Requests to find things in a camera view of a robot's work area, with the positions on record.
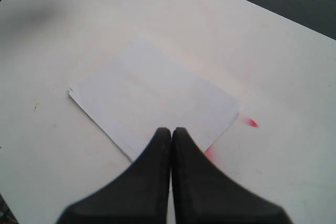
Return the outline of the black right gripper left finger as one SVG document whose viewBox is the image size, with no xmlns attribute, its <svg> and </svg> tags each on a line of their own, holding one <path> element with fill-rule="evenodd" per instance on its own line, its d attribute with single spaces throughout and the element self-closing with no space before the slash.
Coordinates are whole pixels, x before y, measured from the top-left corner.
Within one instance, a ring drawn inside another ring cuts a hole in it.
<svg viewBox="0 0 336 224">
<path fill-rule="evenodd" d="M 70 205 L 58 223 L 166 223 L 171 132 L 158 128 L 141 155 L 114 181 Z"/>
</svg>

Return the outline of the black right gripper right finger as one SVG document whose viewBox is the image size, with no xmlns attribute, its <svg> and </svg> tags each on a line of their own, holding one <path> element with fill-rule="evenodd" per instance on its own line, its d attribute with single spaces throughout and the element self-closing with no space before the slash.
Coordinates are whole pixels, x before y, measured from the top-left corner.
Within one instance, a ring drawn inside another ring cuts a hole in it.
<svg viewBox="0 0 336 224">
<path fill-rule="evenodd" d="M 172 189 L 176 223 L 291 223 L 284 209 L 221 172 L 187 129 L 172 136 Z"/>
</svg>

